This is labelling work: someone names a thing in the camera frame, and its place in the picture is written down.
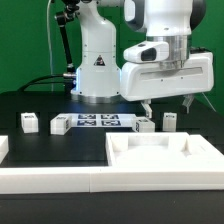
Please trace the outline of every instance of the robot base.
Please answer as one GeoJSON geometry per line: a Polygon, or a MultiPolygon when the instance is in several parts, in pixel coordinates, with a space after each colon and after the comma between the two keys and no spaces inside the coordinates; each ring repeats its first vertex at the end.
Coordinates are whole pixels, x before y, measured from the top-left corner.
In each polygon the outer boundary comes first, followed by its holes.
{"type": "Polygon", "coordinates": [[[111,96],[111,97],[93,97],[84,96],[80,94],[74,94],[73,90],[71,92],[71,98],[74,101],[81,101],[84,103],[98,104],[98,103],[116,103],[122,100],[121,95],[111,96]]]}

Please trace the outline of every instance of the white box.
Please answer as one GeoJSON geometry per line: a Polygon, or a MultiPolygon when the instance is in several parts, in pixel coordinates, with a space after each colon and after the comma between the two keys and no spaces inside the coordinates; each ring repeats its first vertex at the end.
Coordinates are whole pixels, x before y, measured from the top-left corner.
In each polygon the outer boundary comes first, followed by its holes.
{"type": "Polygon", "coordinates": [[[38,119],[35,113],[22,113],[21,123],[24,133],[36,133],[39,131],[38,119]]]}
{"type": "Polygon", "coordinates": [[[70,114],[59,114],[51,120],[51,134],[64,135],[72,127],[72,116],[70,114]]]}
{"type": "Polygon", "coordinates": [[[202,136],[187,133],[107,133],[106,152],[113,167],[183,166],[214,159],[224,162],[224,156],[202,136]]]}
{"type": "Polygon", "coordinates": [[[155,123],[146,117],[135,117],[132,120],[132,130],[135,132],[155,132],[155,123]]]}
{"type": "Polygon", "coordinates": [[[176,132],[176,126],[177,126],[177,114],[176,113],[164,113],[163,131],[176,132]]]}

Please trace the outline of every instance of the black cable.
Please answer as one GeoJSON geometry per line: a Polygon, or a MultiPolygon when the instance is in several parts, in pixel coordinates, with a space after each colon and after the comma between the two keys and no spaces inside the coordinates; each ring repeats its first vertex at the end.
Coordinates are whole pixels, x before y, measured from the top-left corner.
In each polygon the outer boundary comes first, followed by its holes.
{"type": "Polygon", "coordinates": [[[18,91],[24,91],[27,87],[33,86],[33,85],[46,85],[46,84],[64,84],[64,82],[34,82],[34,83],[27,83],[26,85],[19,88],[18,91]]]}
{"type": "Polygon", "coordinates": [[[54,79],[54,78],[63,78],[63,75],[53,75],[53,76],[42,76],[36,79],[31,80],[30,82],[26,83],[25,85],[21,86],[18,91],[24,91],[28,86],[35,84],[38,81],[46,80],[46,79],[54,79]]]}

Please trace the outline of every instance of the black and white label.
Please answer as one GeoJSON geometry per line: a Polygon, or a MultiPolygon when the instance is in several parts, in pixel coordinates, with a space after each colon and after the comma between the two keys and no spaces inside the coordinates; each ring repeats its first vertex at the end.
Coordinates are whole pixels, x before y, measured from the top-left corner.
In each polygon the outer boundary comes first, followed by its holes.
{"type": "Polygon", "coordinates": [[[77,126],[96,126],[96,121],[79,120],[77,126]]]}
{"type": "Polygon", "coordinates": [[[102,121],[102,126],[121,126],[120,121],[102,121]]]}
{"type": "Polygon", "coordinates": [[[96,115],[95,114],[79,114],[78,119],[80,120],[95,120],[96,115]]]}
{"type": "Polygon", "coordinates": [[[102,120],[118,120],[119,116],[117,114],[101,114],[102,120]]]}

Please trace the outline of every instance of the warning label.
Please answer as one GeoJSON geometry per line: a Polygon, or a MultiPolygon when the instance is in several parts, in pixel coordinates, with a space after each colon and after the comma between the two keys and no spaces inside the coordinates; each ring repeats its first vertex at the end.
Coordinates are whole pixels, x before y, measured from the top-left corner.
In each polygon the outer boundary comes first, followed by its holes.
{"type": "Polygon", "coordinates": [[[101,55],[97,58],[96,62],[94,63],[95,66],[105,66],[105,63],[103,61],[103,58],[101,55]]]}

